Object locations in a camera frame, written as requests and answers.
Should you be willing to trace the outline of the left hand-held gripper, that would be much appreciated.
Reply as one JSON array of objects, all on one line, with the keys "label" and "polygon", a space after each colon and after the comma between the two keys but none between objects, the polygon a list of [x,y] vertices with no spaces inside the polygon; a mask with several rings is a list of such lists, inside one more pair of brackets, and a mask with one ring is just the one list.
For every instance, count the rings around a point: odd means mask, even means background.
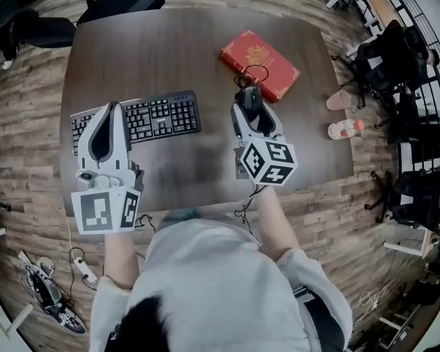
[{"label": "left hand-held gripper", "polygon": [[77,171],[77,190],[71,194],[80,234],[135,229],[141,172],[129,169],[130,151],[125,110],[118,102],[110,102],[89,120],[78,141],[79,164],[88,168]]}]

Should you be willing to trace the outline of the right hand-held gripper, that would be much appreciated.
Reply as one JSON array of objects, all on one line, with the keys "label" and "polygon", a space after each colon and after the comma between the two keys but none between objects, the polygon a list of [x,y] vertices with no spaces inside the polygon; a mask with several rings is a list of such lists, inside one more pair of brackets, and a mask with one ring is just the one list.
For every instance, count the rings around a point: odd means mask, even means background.
[{"label": "right hand-held gripper", "polygon": [[287,142],[282,123],[267,104],[262,104],[258,117],[256,130],[242,107],[233,103],[236,179],[251,180],[256,186],[283,186],[297,169],[294,146]]}]

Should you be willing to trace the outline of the black wired mouse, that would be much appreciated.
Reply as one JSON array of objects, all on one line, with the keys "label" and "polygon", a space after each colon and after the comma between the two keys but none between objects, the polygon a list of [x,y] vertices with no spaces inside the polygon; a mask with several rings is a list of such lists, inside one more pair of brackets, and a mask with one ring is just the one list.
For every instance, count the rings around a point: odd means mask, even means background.
[{"label": "black wired mouse", "polygon": [[[265,71],[262,79],[254,79],[248,74],[249,68],[258,67]],[[235,94],[235,102],[249,113],[258,112],[263,103],[262,91],[257,82],[265,81],[269,76],[268,68],[264,65],[248,65],[234,78],[239,91]]]}]

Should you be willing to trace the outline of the black keyboard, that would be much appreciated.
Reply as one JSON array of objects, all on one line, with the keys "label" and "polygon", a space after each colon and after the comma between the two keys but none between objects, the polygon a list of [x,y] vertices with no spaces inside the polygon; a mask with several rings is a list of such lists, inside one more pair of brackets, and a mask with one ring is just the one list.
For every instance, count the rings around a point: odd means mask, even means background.
[{"label": "black keyboard", "polygon": [[[197,96],[192,90],[112,102],[118,102],[125,110],[131,145],[201,131]],[[106,104],[67,118],[64,137],[69,139],[72,154],[78,154],[78,141],[89,120]]]}]

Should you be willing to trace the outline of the person's right forearm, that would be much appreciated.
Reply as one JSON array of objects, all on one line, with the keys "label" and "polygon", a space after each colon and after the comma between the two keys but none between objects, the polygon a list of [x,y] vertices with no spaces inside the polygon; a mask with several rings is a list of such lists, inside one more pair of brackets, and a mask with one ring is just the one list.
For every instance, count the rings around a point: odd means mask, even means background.
[{"label": "person's right forearm", "polygon": [[298,238],[273,187],[265,187],[255,199],[263,251],[277,261],[284,253],[299,247]]}]

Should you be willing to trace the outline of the person's left forearm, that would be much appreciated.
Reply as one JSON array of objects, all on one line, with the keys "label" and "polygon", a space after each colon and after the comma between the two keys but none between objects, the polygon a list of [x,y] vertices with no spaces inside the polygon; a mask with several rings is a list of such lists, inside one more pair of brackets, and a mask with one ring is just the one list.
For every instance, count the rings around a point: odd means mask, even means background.
[{"label": "person's left forearm", "polygon": [[139,264],[129,232],[105,235],[104,275],[124,290],[133,288],[139,277]]}]

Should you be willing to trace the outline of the red hardcover book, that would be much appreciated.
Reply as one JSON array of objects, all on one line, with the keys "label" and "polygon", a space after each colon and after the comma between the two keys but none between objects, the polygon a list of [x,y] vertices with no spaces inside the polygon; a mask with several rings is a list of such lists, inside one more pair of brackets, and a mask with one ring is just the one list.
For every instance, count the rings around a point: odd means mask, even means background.
[{"label": "red hardcover book", "polygon": [[291,62],[251,30],[226,44],[219,58],[241,75],[250,77],[270,103],[283,99],[301,75]]}]

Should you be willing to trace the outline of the pink plastic cup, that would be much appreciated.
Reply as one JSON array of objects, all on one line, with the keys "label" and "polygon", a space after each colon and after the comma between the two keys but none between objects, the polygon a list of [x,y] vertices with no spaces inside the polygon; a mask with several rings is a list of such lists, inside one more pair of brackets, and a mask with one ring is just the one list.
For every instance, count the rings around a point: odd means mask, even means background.
[{"label": "pink plastic cup", "polygon": [[351,107],[352,97],[344,89],[340,89],[331,95],[326,101],[326,107],[329,111],[339,111]]}]

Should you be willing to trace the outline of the white bottle red cap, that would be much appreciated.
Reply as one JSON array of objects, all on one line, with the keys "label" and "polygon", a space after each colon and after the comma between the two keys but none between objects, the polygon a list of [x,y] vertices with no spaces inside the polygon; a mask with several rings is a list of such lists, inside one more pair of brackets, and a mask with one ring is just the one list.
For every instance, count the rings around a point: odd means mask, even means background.
[{"label": "white bottle red cap", "polygon": [[328,127],[328,135],[329,138],[333,140],[347,139],[363,130],[363,120],[346,119],[330,124]]}]

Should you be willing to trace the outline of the person's leg in jeans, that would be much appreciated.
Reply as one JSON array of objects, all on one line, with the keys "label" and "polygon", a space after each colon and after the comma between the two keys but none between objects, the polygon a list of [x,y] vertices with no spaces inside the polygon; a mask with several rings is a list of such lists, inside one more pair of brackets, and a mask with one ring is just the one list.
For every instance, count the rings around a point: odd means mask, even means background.
[{"label": "person's leg in jeans", "polygon": [[157,231],[178,223],[201,218],[202,214],[196,208],[171,210],[162,218],[162,220],[160,220],[160,222],[158,223]]}]

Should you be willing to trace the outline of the white power strip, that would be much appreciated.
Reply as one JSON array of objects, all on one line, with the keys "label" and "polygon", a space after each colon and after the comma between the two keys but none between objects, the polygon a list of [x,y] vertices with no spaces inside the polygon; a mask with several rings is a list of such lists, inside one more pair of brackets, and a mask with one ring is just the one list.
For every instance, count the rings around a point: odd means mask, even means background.
[{"label": "white power strip", "polygon": [[87,265],[83,257],[75,257],[73,260],[77,269],[82,273],[83,279],[87,280],[91,284],[96,284],[98,282],[98,277],[95,272]]}]

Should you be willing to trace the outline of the spare hand-held gripper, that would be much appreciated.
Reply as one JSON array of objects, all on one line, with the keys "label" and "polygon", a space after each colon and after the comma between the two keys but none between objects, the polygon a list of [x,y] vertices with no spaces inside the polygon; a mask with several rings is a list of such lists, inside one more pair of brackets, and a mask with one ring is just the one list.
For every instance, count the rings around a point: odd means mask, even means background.
[{"label": "spare hand-held gripper", "polygon": [[70,307],[69,300],[65,299],[52,278],[54,263],[47,257],[41,257],[33,263],[23,251],[19,252],[18,258],[24,266],[28,289],[41,310],[61,327],[75,334],[86,334],[83,320]]}]

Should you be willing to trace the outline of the person's grey shirt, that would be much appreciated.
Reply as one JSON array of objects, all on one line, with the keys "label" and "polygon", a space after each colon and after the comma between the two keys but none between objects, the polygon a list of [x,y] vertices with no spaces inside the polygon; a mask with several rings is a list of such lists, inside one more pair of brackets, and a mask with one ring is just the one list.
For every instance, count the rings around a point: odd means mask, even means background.
[{"label": "person's grey shirt", "polygon": [[240,227],[192,219],[154,234],[131,290],[101,278],[89,352],[344,352],[352,328],[303,250],[273,261]]}]

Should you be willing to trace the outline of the wooden top desk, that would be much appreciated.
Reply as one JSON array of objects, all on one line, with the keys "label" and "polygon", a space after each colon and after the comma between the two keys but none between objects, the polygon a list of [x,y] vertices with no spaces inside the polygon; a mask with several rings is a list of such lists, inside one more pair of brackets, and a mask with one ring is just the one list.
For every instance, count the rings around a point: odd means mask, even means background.
[{"label": "wooden top desk", "polygon": [[373,17],[364,23],[365,28],[370,28],[379,23],[385,29],[392,21],[397,21],[401,26],[405,26],[403,19],[389,0],[365,0]]}]

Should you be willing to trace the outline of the white desk frame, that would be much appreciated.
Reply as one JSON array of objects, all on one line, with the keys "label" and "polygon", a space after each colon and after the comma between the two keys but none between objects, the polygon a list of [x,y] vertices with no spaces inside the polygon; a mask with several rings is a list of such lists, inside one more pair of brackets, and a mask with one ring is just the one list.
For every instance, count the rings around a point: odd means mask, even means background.
[{"label": "white desk frame", "polygon": [[383,243],[383,247],[386,249],[393,250],[395,252],[400,252],[415,256],[418,258],[426,258],[427,255],[432,251],[433,247],[439,242],[440,234],[438,232],[433,232],[427,228],[422,228],[424,235],[422,240],[417,239],[405,239],[405,241],[413,241],[419,243],[418,247],[404,246],[402,243]]}]

